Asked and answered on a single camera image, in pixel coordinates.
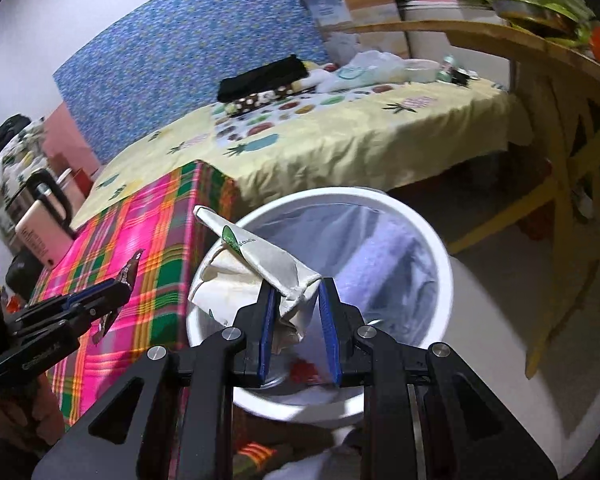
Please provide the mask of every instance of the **plastic bag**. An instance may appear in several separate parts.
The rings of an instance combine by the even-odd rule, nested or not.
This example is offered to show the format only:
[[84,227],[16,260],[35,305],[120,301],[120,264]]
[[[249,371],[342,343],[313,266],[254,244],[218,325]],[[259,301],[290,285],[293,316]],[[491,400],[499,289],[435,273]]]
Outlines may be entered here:
[[408,79],[405,60],[389,52],[360,52],[345,66],[331,73],[316,91],[320,93],[348,90],[376,83],[404,83]]

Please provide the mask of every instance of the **white floor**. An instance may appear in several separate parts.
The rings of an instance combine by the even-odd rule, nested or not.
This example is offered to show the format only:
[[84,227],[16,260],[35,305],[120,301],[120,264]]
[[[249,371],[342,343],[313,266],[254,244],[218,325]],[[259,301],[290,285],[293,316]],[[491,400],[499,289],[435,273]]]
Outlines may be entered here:
[[[453,183],[406,203],[445,239],[497,208],[493,193]],[[500,397],[554,462],[571,472],[600,433],[600,313],[574,314],[525,377],[525,353],[550,276],[549,241],[511,227],[453,259],[454,307],[445,340]]]

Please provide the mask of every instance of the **trash can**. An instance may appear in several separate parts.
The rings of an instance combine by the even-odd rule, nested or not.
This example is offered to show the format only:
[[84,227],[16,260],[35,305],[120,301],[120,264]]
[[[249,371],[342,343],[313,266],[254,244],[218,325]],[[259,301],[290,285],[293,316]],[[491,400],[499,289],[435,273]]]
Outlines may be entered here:
[[[449,257],[432,227],[403,203],[367,188],[326,187],[274,200],[237,225],[321,275],[334,277],[340,299],[357,306],[366,323],[397,341],[428,348],[443,340],[453,298]],[[213,251],[196,272],[206,267]],[[221,328],[189,303],[190,345],[199,345]],[[234,388],[236,405],[265,418],[328,428],[362,418],[362,388],[335,388],[327,379],[323,384],[298,384],[289,378],[290,363],[298,356],[315,363],[325,376],[317,306],[304,340],[288,350],[272,356],[269,387]]]

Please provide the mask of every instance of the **cardboard box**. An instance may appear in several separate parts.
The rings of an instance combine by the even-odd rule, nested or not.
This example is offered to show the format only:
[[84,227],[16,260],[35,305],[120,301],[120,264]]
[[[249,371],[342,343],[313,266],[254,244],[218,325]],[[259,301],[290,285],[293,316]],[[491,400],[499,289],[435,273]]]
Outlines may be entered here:
[[331,61],[347,64],[357,53],[366,50],[391,52],[410,57],[403,32],[366,32],[349,34],[334,30],[355,25],[400,21],[395,0],[302,0],[311,13]]

